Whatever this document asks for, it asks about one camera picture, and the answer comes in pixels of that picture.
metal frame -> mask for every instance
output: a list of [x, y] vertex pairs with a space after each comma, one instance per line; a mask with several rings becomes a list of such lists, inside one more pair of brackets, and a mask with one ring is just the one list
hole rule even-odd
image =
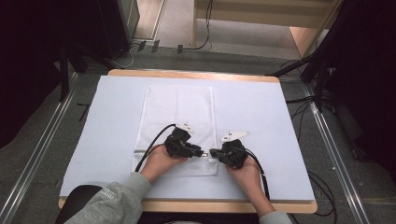
[[70, 79], [70, 92], [66, 95], [63, 102], [60, 102], [55, 109], [45, 131], [41, 135], [40, 140], [35, 146], [35, 150], [32, 153], [29, 161], [26, 163], [18, 181], [15, 183], [11, 192], [8, 194], [7, 201], [0, 212], [0, 223], [11, 223], [12, 218], [21, 204], [23, 196], [29, 188], [30, 183], [35, 176], [35, 172], [43, 160], [47, 149], [50, 145], [53, 135], [55, 135], [59, 124], [61, 123], [64, 113], [69, 107], [70, 101], [73, 98], [76, 85], [78, 83], [78, 74], [74, 73]]
[[[304, 92], [306, 96], [314, 95], [311, 87], [307, 84], [304, 84]], [[361, 197], [359, 196], [359, 193], [357, 192], [352, 179], [350, 178], [346, 166], [344, 165], [325, 118], [318, 111], [315, 104], [311, 104], [311, 110], [317, 122], [320, 134], [322, 135], [326, 148], [329, 152], [330, 158], [332, 159], [332, 164], [334, 165], [335, 172], [338, 175], [338, 179], [340, 181], [341, 187], [344, 190], [346, 199], [349, 203], [352, 214], [355, 217], [356, 223], [369, 224], [370, 221], [364, 210]]]

white cloth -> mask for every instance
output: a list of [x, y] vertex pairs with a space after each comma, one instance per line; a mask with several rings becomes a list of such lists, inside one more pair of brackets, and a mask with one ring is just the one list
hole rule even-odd
[[[214, 175], [219, 162], [209, 154], [210, 148], [217, 148], [213, 91], [200, 86], [148, 86], [132, 171], [157, 134], [172, 123], [188, 123], [194, 130], [188, 142], [201, 147], [207, 157], [191, 158], [165, 175]], [[156, 144], [163, 143], [172, 131], [165, 131]]]

black stand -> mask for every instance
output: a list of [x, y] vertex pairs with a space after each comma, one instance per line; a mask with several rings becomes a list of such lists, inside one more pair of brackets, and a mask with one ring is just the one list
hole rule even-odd
[[85, 73], [87, 71], [87, 64], [84, 62], [81, 54], [85, 54], [97, 62], [101, 63], [108, 69], [116, 68], [114, 64], [106, 61], [104, 58], [93, 53], [89, 49], [86, 49], [78, 44], [65, 44], [65, 41], [61, 45], [61, 55], [60, 55], [60, 66], [61, 66], [61, 98], [60, 102], [64, 100], [67, 93], [69, 93], [69, 72], [67, 67], [68, 60], [74, 67], [76, 72]]
[[315, 75], [318, 74], [318, 82], [314, 92], [314, 102], [317, 105], [318, 110], [321, 112], [321, 95], [323, 93], [324, 84], [330, 75], [328, 71], [332, 66], [330, 52], [332, 52], [332, 48], [335, 46], [335, 37], [339, 35], [344, 21], [347, 19], [354, 5], [358, 2], [359, 1], [348, 1], [344, 3], [337, 19], [329, 30], [329, 33], [327, 33], [322, 43], [312, 54], [268, 76], [281, 77], [286, 75], [288, 72], [307, 64], [300, 78], [303, 83], [309, 83], [314, 79]]

wooden table edge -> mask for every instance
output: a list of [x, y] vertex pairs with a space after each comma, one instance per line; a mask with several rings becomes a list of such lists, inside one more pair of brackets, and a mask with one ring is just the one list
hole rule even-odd
[[190, 72], [173, 70], [123, 70], [113, 69], [108, 72], [112, 77], [170, 77], [170, 78], [197, 78], [228, 81], [252, 81], [252, 82], [274, 82], [279, 83], [277, 77], [263, 75], [242, 75], [231, 73], [214, 72]]
[[[67, 197], [60, 197], [58, 205], [64, 206]], [[276, 211], [286, 213], [312, 214], [318, 210], [318, 204], [313, 201], [275, 202]], [[153, 201], [143, 200], [143, 210], [146, 212], [193, 212], [193, 213], [256, 213], [249, 202], [219, 202], [219, 201]]]

hand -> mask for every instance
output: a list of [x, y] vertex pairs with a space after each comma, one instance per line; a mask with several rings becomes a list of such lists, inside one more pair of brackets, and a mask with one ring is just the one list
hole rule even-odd
[[226, 169], [233, 176], [239, 188], [250, 199], [259, 217], [275, 211], [275, 208], [262, 192], [260, 168], [253, 159], [247, 157], [244, 165], [239, 170], [235, 170], [229, 166], [226, 166]]
[[251, 192], [262, 191], [262, 182], [260, 180], [259, 165], [250, 157], [245, 159], [240, 169], [234, 169], [226, 165], [228, 173], [230, 173], [238, 184], [239, 188], [245, 192], [250, 198]]
[[140, 174], [153, 183], [160, 175], [186, 160], [187, 158], [170, 157], [166, 147], [160, 145], [148, 155], [146, 165]]

